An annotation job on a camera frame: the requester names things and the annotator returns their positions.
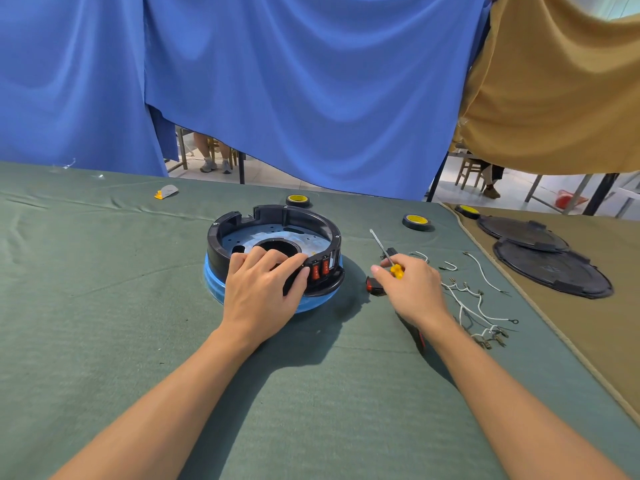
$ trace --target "green tablecloth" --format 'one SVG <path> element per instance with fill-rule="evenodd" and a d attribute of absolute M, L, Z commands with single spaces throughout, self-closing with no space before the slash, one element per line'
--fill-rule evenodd
<path fill-rule="evenodd" d="M 290 191 L 0 164 L 0 478 L 45 478 L 201 345 L 221 319 L 202 265 L 211 222 Z M 494 479 L 504 473 L 437 358 L 364 290 L 380 249 L 489 280 L 485 312 L 517 317 L 490 353 L 629 474 L 640 429 L 435 204 L 307 193 L 342 233 L 346 280 L 243 366 L 183 478 Z M 433 233 L 402 226 L 428 216 Z M 501 407 L 508 408 L 505 398 Z"/>

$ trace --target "floor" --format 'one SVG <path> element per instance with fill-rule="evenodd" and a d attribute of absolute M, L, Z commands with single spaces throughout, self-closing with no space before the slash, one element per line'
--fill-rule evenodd
<path fill-rule="evenodd" d="M 229 175 L 223 174 L 220 170 L 210 173 L 201 172 L 200 167 L 204 163 L 204 158 L 195 147 L 192 135 L 185 136 L 184 142 L 187 147 L 189 169 L 184 170 L 179 168 L 174 170 L 171 172 L 172 177 L 208 180 L 211 182 L 239 183 L 236 168 L 234 168 L 233 172 Z M 219 153 L 216 154 L 216 161 L 218 165 L 221 166 L 222 158 Z M 480 192 L 482 183 L 478 184 L 477 188 L 474 188 L 473 183 L 475 182 L 475 175 L 469 177 L 464 190 L 460 189 L 460 185 L 456 186 L 454 184 L 456 177 L 458 176 L 460 163 L 461 160 L 457 157 L 449 157 L 447 159 L 434 200 L 448 203 L 466 203 L 468 205 L 475 205 L 478 207 L 532 210 L 533 212 L 555 212 L 554 210 L 549 209 L 546 205 L 535 200 L 532 200 L 529 203 L 524 202 L 524 199 L 536 177 L 535 175 L 516 170 L 505 170 L 503 179 L 495 185 L 496 190 L 498 190 L 502 196 L 499 199 L 492 200 L 484 197 Z M 333 190 L 324 189 L 304 182 L 299 178 L 288 175 L 287 173 L 252 157 L 247 157 L 247 160 L 244 163 L 244 179 L 245 183 L 251 185 L 281 187 L 300 191 L 313 190 L 335 192 Z M 580 179 L 581 177 L 579 176 L 543 177 L 535 195 L 545 201 L 553 202 L 558 189 L 565 188 L 568 191 L 573 191 L 580 182 Z M 594 176 L 592 182 L 588 185 L 583 195 L 589 197 L 591 193 L 594 192 L 599 182 L 600 177 Z M 598 215 L 615 216 L 624 202 L 624 198 L 614 194 L 610 199 L 606 200 L 602 204 L 598 211 Z M 578 206 L 578 208 L 572 211 L 572 214 L 581 214 L 585 206 L 586 204 Z M 632 204 L 624 218 L 640 221 L 640 201 Z"/>

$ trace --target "hand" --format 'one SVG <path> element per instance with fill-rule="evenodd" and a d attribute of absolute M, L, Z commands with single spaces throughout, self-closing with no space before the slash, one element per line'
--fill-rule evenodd
<path fill-rule="evenodd" d="M 305 259 L 304 254 L 287 258 L 259 246 L 248 254 L 231 254 L 220 329 L 239 334 L 253 349 L 279 332 L 300 304 L 309 268 L 300 271 L 286 296 L 282 295 L 284 282 Z"/>
<path fill-rule="evenodd" d="M 404 268 L 398 280 L 380 266 L 391 266 L 388 259 L 380 266 L 371 266 L 373 277 L 387 293 L 396 312 L 407 322 L 429 336 L 439 330 L 444 320 L 452 322 L 440 286 L 440 274 L 425 261 L 404 254 L 395 254 L 394 264 Z"/>

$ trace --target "brown fabric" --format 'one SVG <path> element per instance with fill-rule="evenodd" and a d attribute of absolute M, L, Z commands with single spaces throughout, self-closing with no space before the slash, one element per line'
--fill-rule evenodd
<path fill-rule="evenodd" d="M 499 0 L 454 140 L 530 173 L 640 169 L 640 15 L 592 18 L 567 0 Z"/>
<path fill-rule="evenodd" d="M 483 209 L 483 215 L 535 220 L 545 224 L 591 259 L 613 283 L 610 298 L 588 299 L 567 295 L 539 285 L 499 264 L 560 332 L 584 355 L 606 382 L 640 415 L 640 222 L 612 217 L 562 216 L 522 210 Z M 495 238 L 476 221 L 460 218 L 463 226 L 484 250 L 493 254 Z"/>

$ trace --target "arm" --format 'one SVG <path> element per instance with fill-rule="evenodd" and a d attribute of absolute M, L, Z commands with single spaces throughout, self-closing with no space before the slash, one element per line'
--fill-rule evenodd
<path fill-rule="evenodd" d="M 379 266 L 372 267 L 375 278 L 398 314 L 416 325 L 434 346 L 509 478 L 628 478 L 508 375 L 451 319 L 436 270 L 404 255 L 395 255 L 394 261 L 405 269 L 402 280 Z"/>
<path fill-rule="evenodd" d="M 175 479 L 229 381 L 263 341 L 293 316 L 308 268 L 282 296 L 306 256 L 254 248 L 233 254 L 219 329 L 64 465 L 52 480 Z"/>

